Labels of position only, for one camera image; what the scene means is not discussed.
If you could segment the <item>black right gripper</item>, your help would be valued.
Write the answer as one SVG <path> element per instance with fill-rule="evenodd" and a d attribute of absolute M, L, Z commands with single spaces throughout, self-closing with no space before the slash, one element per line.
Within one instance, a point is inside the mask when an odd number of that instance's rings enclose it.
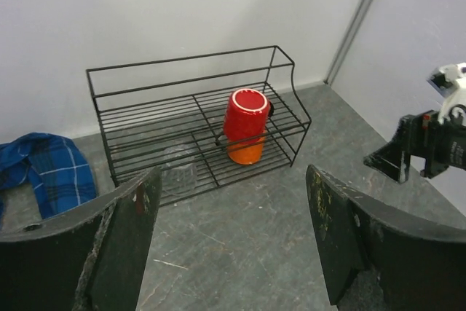
<path fill-rule="evenodd" d="M 407 182 L 411 156 L 424 159 L 421 176 L 432 179 L 448 168 L 465 169 L 465 109 L 451 108 L 444 120 L 429 110 L 400 119 L 402 134 L 363 158 L 363 164 L 393 181 Z"/>

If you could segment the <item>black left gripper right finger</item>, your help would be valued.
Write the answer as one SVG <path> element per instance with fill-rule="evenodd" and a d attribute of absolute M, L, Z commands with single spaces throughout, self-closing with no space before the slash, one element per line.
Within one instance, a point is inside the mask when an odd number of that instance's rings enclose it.
<path fill-rule="evenodd" d="M 420 218 L 309 165 L 328 299 L 339 310 L 464 310 L 465 231 Z"/>

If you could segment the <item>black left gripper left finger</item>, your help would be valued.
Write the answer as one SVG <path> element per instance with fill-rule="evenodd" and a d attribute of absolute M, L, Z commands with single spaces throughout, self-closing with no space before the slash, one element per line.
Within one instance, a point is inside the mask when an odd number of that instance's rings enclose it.
<path fill-rule="evenodd" d="M 162 193 L 158 168 L 1 234 L 2 310 L 134 310 Z"/>

